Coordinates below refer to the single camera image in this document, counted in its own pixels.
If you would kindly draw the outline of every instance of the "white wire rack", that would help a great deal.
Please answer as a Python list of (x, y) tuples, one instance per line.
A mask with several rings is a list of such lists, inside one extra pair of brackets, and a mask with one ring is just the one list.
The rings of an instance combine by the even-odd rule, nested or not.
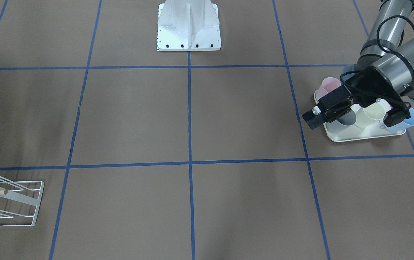
[(0, 197), (27, 206), (27, 214), (0, 209), (0, 227), (34, 226), (42, 200), (43, 181), (11, 181), (0, 176)]

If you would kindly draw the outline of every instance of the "robotic arm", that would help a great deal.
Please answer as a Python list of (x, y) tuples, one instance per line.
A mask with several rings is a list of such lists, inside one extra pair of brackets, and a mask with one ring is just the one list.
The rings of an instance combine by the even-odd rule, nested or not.
[(414, 100), (414, 38), (400, 44), (413, 9), (414, 0), (382, 1), (380, 15), (351, 73), (354, 76), (345, 81), (344, 76), (350, 73), (342, 74), (342, 86), (303, 114), (311, 129), (337, 120), (354, 104), (368, 107), (377, 99), (385, 99), (392, 107), (385, 115), (385, 125), (390, 127), (410, 118), (410, 104), (401, 97), (407, 95)]

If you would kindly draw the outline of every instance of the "gray cup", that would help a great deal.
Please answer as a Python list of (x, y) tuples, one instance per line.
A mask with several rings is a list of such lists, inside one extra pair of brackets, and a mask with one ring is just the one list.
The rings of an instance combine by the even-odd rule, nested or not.
[(354, 111), (348, 112), (346, 115), (340, 117), (332, 123), (326, 123), (327, 131), (335, 134), (347, 129), (356, 122), (356, 113)]

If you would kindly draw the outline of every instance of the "white tray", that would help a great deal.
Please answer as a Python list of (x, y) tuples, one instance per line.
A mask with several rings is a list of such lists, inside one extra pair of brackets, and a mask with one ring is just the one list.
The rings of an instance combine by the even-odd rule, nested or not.
[[(317, 104), (316, 100), (316, 92), (314, 92), (313, 99), (314, 102)], [(379, 104), (383, 105), (385, 107), (385, 110), (388, 111), (391, 109), (390, 104), (386, 102), (385, 100), (381, 99)], [(360, 109), (360, 105), (355, 104), (351, 106), (351, 109), (356, 113)], [(324, 123), (324, 129), (326, 130), (327, 137), (336, 142), (348, 142), (350, 140), (364, 140), (364, 139), (370, 139), (370, 138), (383, 138), (383, 137), (393, 137), (395, 135), (402, 135), (406, 132), (406, 130), (402, 130), (396, 133), (392, 133), (388, 131), (383, 124), (383, 122), (379, 121), (379, 123), (374, 123), (372, 125), (369, 125), (366, 128), (358, 127), (357, 125), (352, 125), (348, 127), (347, 129), (342, 130), (338, 133), (331, 133), (327, 131), (326, 123)]]

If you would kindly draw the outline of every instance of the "white plastic base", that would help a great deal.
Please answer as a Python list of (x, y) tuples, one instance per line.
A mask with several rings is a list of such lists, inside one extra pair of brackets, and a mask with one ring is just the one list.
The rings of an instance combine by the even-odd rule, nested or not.
[[(316, 102), (317, 104), (316, 92), (314, 92), (313, 98), (314, 98), (314, 102)], [(390, 104), (388, 104), (388, 102), (386, 102), (385, 100), (382, 99), (379, 103), (385, 107), (385, 110), (388, 111), (391, 109)], [(358, 104), (351, 106), (351, 109), (355, 113), (360, 108), (361, 107)], [(364, 139), (370, 139), (370, 138), (393, 137), (395, 135), (402, 135), (406, 132), (406, 130), (402, 130), (396, 133), (392, 133), (386, 129), (385, 125), (381, 121), (379, 121), (379, 123), (374, 123), (372, 125), (369, 125), (366, 128), (361, 128), (356, 125), (352, 125), (348, 127), (347, 129), (342, 130), (341, 132), (338, 132), (338, 133), (331, 133), (327, 131), (326, 124), (327, 123), (324, 123), (324, 129), (326, 130), (327, 137), (336, 143), (348, 142), (351, 140), (364, 140)]]
[[(191, 12), (187, 8), (187, 15), (184, 16), (183, 26), (176, 26), (175, 22), (161, 21), (160, 16), (165, 4), (159, 5), (159, 22), (157, 31), (157, 51), (218, 51), (221, 48), (221, 36), (219, 22), (214, 25), (204, 25), (194, 28), (194, 23), (199, 24), (199, 19), (205, 20), (209, 17), (209, 12), (214, 11), (216, 20), (218, 20), (218, 6), (212, 4), (213, 8), (205, 8), (205, 13), (200, 17), (193, 16), (196, 12)], [(164, 10), (164, 12), (175, 15), (173, 10)]]

